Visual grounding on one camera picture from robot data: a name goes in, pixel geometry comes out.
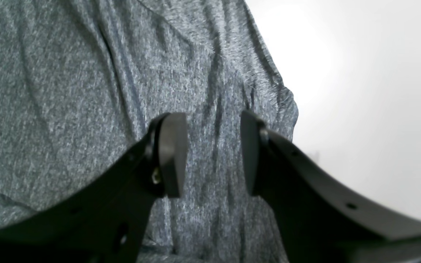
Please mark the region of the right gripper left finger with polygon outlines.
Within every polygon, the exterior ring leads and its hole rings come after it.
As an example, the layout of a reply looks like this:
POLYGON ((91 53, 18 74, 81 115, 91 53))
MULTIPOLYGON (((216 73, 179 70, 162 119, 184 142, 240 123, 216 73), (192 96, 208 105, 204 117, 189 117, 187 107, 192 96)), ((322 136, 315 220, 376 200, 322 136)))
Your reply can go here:
POLYGON ((0 263, 135 263, 155 200, 183 193, 187 149, 185 113, 154 118, 87 187, 0 229, 0 263))

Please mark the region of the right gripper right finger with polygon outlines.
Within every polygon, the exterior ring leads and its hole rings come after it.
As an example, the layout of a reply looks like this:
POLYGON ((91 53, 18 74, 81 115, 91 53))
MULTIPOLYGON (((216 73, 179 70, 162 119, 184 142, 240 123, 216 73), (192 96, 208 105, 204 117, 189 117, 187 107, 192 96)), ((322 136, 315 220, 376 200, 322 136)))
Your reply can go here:
POLYGON ((240 117, 247 191, 271 208, 291 263, 421 263, 421 220, 351 190, 252 111, 240 117))

